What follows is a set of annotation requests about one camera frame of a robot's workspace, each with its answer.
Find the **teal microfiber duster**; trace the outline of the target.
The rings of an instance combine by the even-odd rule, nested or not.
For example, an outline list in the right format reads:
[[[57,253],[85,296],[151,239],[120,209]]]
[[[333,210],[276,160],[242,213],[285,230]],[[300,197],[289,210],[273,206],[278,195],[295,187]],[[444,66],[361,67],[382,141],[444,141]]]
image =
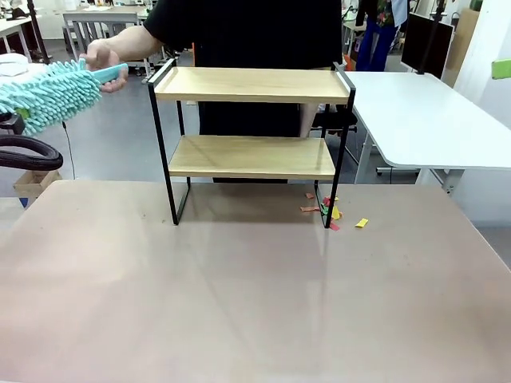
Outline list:
[[[28,119],[22,118],[26,136],[36,135],[93,107],[101,99],[101,87],[128,68],[122,63],[91,71],[84,58],[48,66],[47,73],[32,81],[0,86],[0,113],[19,114],[20,109],[30,112]]]

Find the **white cloth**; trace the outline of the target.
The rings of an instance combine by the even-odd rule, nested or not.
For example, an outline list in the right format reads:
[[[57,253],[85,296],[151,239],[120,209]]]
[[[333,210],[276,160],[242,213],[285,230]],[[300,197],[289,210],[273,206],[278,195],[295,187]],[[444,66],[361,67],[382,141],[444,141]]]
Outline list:
[[[29,60],[19,53],[0,54],[0,77],[15,77],[26,73]]]

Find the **person in blue trousers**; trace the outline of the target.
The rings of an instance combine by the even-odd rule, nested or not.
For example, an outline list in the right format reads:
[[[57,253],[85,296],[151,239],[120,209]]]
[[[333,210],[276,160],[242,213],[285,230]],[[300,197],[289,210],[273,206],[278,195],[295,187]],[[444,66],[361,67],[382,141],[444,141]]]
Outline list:
[[[410,0],[358,0],[355,25],[366,22],[356,70],[383,72],[396,33],[406,26]]]

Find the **brown cardboard box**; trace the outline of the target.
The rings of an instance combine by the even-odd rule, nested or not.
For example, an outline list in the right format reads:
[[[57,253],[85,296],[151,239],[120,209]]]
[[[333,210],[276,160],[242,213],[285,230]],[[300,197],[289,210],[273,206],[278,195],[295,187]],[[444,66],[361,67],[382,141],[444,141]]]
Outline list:
[[[54,181],[61,180],[58,170],[25,171],[13,188],[21,198],[38,198]]]

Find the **white desk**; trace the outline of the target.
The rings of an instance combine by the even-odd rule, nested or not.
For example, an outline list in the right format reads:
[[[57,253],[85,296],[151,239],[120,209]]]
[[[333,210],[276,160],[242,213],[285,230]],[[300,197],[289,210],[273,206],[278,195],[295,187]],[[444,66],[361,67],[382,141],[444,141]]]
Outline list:
[[[431,74],[349,72],[366,129],[355,183],[372,148],[392,168],[436,178],[454,193],[466,170],[511,171],[511,130]]]

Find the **black pole stand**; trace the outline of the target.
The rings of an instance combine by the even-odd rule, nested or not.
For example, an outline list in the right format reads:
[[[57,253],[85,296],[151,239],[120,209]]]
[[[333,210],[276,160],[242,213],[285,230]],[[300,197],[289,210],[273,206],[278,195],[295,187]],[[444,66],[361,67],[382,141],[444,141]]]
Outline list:
[[[428,60],[430,59],[430,54],[434,44],[434,39],[437,33],[438,25],[440,21],[443,19],[446,9],[446,0],[435,0],[435,3],[437,7],[435,12],[433,13],[433,24],[431,26],[430,36],[426,43],[426,48],[422,56],[422,61],[417,69],[417,74],[419,75],[424,75],[426,73],[426,67],[428,64]]]

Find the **person in black t-shirt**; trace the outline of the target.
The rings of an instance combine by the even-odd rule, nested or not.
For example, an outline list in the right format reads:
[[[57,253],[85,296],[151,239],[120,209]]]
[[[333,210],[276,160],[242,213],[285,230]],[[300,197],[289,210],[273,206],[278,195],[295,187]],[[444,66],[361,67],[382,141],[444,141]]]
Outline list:
[[[170,48],[193,47],[193,67],[329,71],[341,57],[340,0],[158,0],[144,27]],[[302,138],[300,105],[198,101],[192,136]]]

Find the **black computer monitor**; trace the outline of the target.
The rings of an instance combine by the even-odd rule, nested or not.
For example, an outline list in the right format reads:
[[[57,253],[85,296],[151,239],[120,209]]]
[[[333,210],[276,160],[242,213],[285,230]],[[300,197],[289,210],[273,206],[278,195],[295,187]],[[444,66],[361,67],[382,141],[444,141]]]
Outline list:
[[[433,19],[415,13],[409,14],[401,57],[402,64],[416,71],[420,69],[433,26]],[[454,28],[451,25],[438,23],[426,59],[425,73],[430,73],[438,79],[442,78],[453,34]]]

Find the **black frame wooden shelf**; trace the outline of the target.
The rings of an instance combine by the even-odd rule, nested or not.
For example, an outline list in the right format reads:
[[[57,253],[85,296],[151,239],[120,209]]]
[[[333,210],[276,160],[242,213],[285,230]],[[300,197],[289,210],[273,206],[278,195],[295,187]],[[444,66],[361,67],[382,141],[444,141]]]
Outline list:
[[[334,105],[352,111],[356,88],[338,64],[326,70],[180,67],[171,59],[147,81],[168,201],[174,224],[180,222],[187,196],[176,202],[171,178],[195,177],[331,182],[330,228],[349,129],[343,128],[335,160],[319,138],[255,136],[186,136],[182,101],[256,102]],[[180,139],[172,156],[165,150],[159,101],[174,101]]]

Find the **brown cardboard board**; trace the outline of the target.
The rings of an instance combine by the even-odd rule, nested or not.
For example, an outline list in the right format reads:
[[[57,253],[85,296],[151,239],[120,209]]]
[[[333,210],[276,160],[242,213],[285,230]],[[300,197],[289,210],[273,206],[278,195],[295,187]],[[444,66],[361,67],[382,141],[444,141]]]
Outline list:
[[[442,76],[442,81],[451,88],[454,87],[463,61],[465,60],[478,17],[479,12],[476,10],[465,8],[461,11]]]

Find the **white background table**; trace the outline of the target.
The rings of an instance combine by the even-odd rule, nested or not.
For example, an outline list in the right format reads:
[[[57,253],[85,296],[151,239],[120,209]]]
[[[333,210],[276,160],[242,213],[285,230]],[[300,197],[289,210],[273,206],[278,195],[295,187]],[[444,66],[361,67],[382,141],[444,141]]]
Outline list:
[[[31,18],[0,19],[0,54],[20,53],[31,62],[38,47]]]

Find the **black tripod pole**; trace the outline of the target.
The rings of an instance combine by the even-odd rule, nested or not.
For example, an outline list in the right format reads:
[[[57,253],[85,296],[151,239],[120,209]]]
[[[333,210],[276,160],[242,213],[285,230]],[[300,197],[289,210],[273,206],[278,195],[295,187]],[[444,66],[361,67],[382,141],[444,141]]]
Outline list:
[[[41,34],[41,31],[40,31],[40,28],[39,28],[38,19],[37,19],[37,15],[36,15],[36,10],[35,10],[35,6],[34,6],[34,0],[26,0],[26,2],[27,2],[28,9],[29,9],[29,13],[30,13],[31,22],[32,22],[32,26],[33,26],[33,29],[34,29],[34,34],[35,34],[35,37],[36,37],[36,41],[38,43],[38,48],[39,48],[39,50],[41,52],[41,55],[42,55],[43,63],[48,65],[50,63],[50,58],[49,58],[49,55],[48,55],[48,53],[46,51],[46,47],[45,47],[44,41],[42,39],[42,34]]]

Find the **person's right hand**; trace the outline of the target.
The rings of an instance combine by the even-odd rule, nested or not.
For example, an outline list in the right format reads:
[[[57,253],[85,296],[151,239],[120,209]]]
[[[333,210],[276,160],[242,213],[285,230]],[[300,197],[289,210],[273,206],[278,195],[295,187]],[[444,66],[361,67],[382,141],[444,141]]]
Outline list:
[[[91,71],[98,71],[119,65],[123,61],[123,48],[123,43],[118,36],[91,42],[86,53],[82,56],[85,59],[86,68]],[[101,90],[104,93],[115,93],[125,86],[127,78],[128,71],[123,69],[117,75],[117,78],[105,83]]]

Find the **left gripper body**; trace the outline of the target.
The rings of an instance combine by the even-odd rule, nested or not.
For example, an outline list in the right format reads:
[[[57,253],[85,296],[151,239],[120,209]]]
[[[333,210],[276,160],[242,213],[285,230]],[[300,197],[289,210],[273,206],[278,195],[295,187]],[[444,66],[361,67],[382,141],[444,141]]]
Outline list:
[[[25,130],[25,122],[17,113],[0,113],[0,129],[21,135]]]

